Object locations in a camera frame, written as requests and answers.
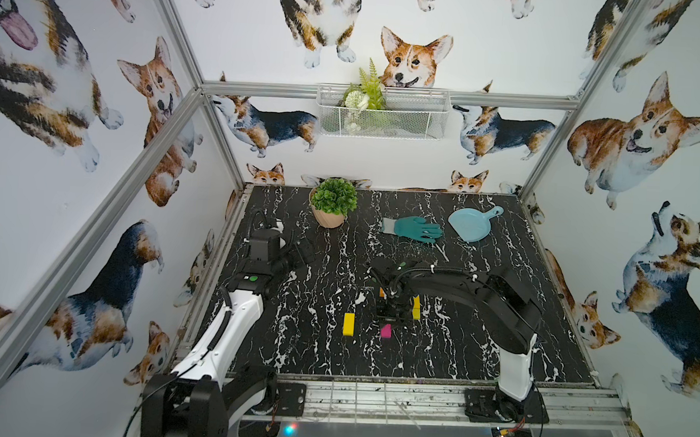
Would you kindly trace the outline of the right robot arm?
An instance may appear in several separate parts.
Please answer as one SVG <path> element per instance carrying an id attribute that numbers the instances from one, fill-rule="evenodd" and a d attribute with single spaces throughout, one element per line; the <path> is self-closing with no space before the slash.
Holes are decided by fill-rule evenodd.
<path id="1" fill-rule="evenodd" d="M 503 266 L 487 273 L 432 263 L 392 263 L 377 258 L 367 265 L 370 278 L 385 293 L 376 317 L 383 323 L 412 320 L 413 299 L 435 297 L 476 312 L 498 348 L 499 375 L 494 389 L 467 392 L 466 416 L 471 421 L 519 426 L 549 422 L 536 389 L 532 354 L 544 312 L 530 287 Z"/>

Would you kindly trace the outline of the magenta block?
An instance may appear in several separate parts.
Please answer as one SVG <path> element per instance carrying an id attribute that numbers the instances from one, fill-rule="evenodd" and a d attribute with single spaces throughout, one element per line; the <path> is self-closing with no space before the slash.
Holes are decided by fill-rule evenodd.
<path id="1" fill-rule="evenodd" d="M 392 337 L 392 325 L 391 324 L 385 324 L 383 328 L 380 330 L 380 336 L 382 339 L 390 339 Z"/>

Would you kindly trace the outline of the yellow long block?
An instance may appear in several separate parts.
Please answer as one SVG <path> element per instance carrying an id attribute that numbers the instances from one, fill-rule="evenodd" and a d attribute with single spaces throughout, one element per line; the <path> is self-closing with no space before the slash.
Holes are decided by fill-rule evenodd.
<path id="1" fill-rule="evenodd" d="M 419 321 L 422 316 L 420 297 L 415 296 L 413 298 L 413 308 L 412 308 L 412 318 L 414 321 Z"/>

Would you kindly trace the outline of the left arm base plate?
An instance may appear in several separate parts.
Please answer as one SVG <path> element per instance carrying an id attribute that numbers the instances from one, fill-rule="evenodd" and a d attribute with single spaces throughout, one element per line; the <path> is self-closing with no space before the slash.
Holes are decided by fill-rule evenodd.
<path id="1" fill-rule="evenodd" d="M 279 420 L 287 417 L 302 417 L 307 391 L 306 384 L 278 382 L 276 407 L 272 411 L 274 418 Z"/>

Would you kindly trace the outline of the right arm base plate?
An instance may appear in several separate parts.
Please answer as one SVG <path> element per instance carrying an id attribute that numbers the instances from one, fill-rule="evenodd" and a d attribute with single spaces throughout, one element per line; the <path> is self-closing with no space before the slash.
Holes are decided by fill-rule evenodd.
<path id="1" fill-rule="evenodd" d="M 539 392 L 531 392 L 523 401 L 517 401 L 496 389 L 466 389 L 464 399 L 464 413 L 475 423 L 549 423 L 550 417 Z"/>

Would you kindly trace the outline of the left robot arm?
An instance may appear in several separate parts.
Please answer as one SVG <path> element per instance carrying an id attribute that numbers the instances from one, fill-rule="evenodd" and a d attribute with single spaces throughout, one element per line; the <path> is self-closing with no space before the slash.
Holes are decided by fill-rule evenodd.
<path id="1" fill-rule="evenodd" d="M 315 260 L 308 239 L 284 238 L 276 228 L 250 232 L 240 269 L 219 286 L 217 318 L 194 348 L 167 375 L 145 386 L 135 413 L 140 437 L 228 437 L 245 412 L 268 412 L 278 402 L 276 372 L 244 367 L 227 379 L 241 344 L 263 315 L 266 299 L 277 296 L 287 274 Z"/>

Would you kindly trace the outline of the small yellow block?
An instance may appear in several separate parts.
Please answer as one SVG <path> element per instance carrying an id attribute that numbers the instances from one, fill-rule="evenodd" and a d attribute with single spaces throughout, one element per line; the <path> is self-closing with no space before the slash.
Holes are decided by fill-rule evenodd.
<path id="1" fill-rule="evenodd" d="M 354 336 L 354 327 L 356 326 L 356 319 L 354 313 L 346 313 L 344 316 L 344 326 L 343 335 L 347 337 Z"/>

